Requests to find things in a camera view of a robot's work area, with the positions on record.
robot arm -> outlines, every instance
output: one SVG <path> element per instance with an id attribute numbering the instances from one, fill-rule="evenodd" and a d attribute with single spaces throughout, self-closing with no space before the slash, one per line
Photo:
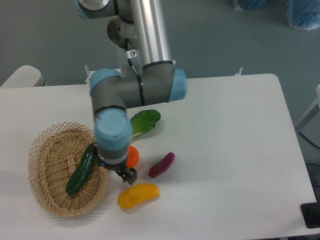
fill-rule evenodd
<path id="1" fill-rule="evenodd" d="M 119 58 L 128 55 L 127 62 L 120 59 L 121 75 L 104 68 L 91 76 L 90 95 L 100 164 L 132 184 L 137 172 L 126 165 L 132 135 L 126 109 L 183 99 L 187 79 L 173 66 L 161 0 L 75 0 L 75 4 L 85 19 L 115 16 L 108 36 Z M 138 53 L 137 58 L 131 58 L 131 51 Z M 133 61 L 138 64 L 131 68 Z"/>

gray floor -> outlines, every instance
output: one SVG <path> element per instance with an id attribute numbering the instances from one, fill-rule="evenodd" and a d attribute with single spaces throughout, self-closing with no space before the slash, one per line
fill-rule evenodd
<path id="1" fill-rule="evenodd" d="M 285 0 L 235 12 L 228 0 L 163 0 L 169 43 L 189 78 L 272 73 L 295 122 L 320 84 L 320 28 L 288 27 Z M 73 0 L 0 1 L 0 85 L 20 66 L 39 69 L 49 85 L 82 84 L 84 65 L 118 68 L 106 34 L 108 18 L 82 20 Z M 320 117 L 303 132 L 320 145 Z M 320 152 L 299 137 L 306 162 Z"/>

green leaf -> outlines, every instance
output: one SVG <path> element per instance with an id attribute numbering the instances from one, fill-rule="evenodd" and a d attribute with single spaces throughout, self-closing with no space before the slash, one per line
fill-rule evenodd
<path id="1" fill-rule="evenodd" d="M 154 129 L 160 118 L 160 112 L 154 109 L 138 112 L 130 120 L 132 126 L 132 138 Z"/>

purple sweet potato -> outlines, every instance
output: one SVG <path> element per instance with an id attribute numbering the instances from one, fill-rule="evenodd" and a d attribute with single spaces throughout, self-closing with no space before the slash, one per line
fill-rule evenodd
<path id="1" fill-rule="evenodd" d="M 169 152 L 164 159 L 161 160 L 161 162 L 154 165 L 149 170 L 149 176 L 151 178 L 155 178 L 159 176 L 160 174 L 163 174 L 165 171 L 168 170 L 172 162 L 175 160 L 175 154 L 172 152 Z"/>

white chair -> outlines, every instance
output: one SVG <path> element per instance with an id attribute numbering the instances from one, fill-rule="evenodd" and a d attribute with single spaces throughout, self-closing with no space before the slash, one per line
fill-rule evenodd
<path id="1" fill-rule="evenodd" d="M 28 88 L 47 86 L 41 72 L 33 66 L 24 65 L 18 68 L 0 89 Z"/>
<path id="2" fill-rule="evenodd" d="M 302 116 L 295 123 L 295 130 L 299 132 L 301 129 L 307 125 L 310 120 L 319 112 L 320 108 L 320 85 L 315 88 L 317 98 L 311 103 L 311 105 L 304 111 Z"/>

